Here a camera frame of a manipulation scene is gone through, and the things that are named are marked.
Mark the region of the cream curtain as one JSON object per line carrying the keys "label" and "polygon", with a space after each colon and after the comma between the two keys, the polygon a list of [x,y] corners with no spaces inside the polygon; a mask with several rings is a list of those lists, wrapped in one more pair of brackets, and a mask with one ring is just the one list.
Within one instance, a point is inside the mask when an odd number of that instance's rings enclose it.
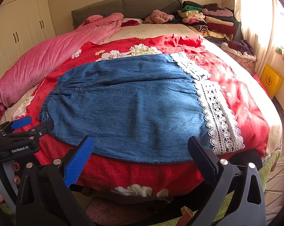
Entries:
{"label": "cream curtain", "polygon": [[253,47],[255,72],[260,76],[275,53],[284,53],[284,7],[280,0],[235,0],[235,17],[243,38]]}

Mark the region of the grey padded headboard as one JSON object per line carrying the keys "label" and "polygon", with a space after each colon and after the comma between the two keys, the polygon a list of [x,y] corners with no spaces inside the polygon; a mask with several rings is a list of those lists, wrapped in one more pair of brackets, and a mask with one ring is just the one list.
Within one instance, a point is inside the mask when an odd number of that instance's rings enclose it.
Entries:
{"label": "grey padded headboard", "polygon": [[121,13],[126,18],[147,18],[154,10],[173,14],[181,9],[182,0],[104,0],[71,11],[72,25],[76,29],[92,15],[104,17]]}

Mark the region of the dark red pillow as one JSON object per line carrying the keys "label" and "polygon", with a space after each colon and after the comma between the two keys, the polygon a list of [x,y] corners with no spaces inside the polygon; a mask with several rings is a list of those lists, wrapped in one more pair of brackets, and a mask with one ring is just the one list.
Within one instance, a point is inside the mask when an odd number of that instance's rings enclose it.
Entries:
{"label": "dark red pillow", "polygon": [[142,19],[139,18],[124,18],[122,20],[121,27],[132,27],[132,26],[138,26],[143,23]]}

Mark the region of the pile of folded clothes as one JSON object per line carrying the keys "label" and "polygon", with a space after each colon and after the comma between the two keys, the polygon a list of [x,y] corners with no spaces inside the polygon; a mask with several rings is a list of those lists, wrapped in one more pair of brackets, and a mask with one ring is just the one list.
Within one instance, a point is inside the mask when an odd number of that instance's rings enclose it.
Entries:
{"label": "pile of folded clothes", "polygon": [[230,8],[221,8],[216,3],[200,5],[185,1],[177,15],[182,24],[218,46],[243,39],[241,23]]}

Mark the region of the blue denim pants lace trim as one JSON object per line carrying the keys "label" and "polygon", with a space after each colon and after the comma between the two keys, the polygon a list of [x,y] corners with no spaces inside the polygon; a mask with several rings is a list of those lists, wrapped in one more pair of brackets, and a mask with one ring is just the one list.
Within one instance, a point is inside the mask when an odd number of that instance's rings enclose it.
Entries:
{"label": "blue denim pants lace trim", "polygon": [[96,155],[138,163],[191,160],[190,137],[216,155],[244,148],[241,130],[211,74],[186,53],[141,55],[74,67],[46,97],[39,120],[52,135]]}

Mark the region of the yellow box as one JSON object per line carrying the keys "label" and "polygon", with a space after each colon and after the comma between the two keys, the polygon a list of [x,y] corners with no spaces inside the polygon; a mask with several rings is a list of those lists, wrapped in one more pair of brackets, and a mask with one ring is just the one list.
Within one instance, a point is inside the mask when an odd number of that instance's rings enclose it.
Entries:
{"label": "yellow box", "polygon": [[265,68],[261,75],[261,83],[266,89],[270,99],[273,99],[275,97],[282,82],[283,77],[270,65],[265,65]]}

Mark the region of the pink velvet quilt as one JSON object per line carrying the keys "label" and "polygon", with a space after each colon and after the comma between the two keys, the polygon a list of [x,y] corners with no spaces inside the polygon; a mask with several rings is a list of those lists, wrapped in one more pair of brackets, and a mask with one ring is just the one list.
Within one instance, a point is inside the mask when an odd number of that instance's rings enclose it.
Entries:
{"label": "pink velvet quilt", "polygon": [[45,76],[70,58],[86,42],[99,44],[118,32],[124,16],[92,15],[73,32],[47,39],[23,54],[0,79],[0,120],[7,108]]}

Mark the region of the cream wardrobe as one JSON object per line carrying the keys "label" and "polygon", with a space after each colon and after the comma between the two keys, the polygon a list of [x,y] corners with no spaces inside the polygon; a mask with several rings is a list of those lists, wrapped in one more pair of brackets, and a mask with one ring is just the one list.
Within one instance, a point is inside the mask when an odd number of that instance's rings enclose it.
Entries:
{"label": "cream wardrobe", "polygon": [[0,78],[25,52],[55,36],[48,0],[3,0],[0,5]]}

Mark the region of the floral fabric laundry basket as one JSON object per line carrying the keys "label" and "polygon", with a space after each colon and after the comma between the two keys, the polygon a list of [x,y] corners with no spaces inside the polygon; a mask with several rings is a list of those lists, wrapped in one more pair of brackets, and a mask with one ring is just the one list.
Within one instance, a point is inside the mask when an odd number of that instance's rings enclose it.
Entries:
{"label": "floral fabric laundry basket", "polygon": [[223,42],[221,49],[247,70],[251,76],[255,74],[257,59],[252,45],[247,40]]}

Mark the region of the pink crumpled garment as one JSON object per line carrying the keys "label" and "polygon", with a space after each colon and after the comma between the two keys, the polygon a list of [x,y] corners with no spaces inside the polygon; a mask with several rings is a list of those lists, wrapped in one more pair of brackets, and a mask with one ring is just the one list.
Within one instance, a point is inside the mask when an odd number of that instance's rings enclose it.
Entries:
{"label": "pink crumpled garment", "polygon": [[168,21],[172,21],[174,15],[166,14],[161,10],[154,10],[146,19],[147,24],[165,24]]}

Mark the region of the beige bed sheet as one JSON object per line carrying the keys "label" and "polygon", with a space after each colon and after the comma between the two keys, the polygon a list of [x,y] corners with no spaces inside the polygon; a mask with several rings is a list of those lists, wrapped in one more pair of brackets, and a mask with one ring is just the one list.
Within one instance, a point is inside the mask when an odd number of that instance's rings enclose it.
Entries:
{"label": "beige bed sheet", "polygon": [[192,36],[197,32],[183,24],[140,24],[138,26],[121,27],[111,37],[102,42],[109,43],[128,38],[154,38],[163,35]]}

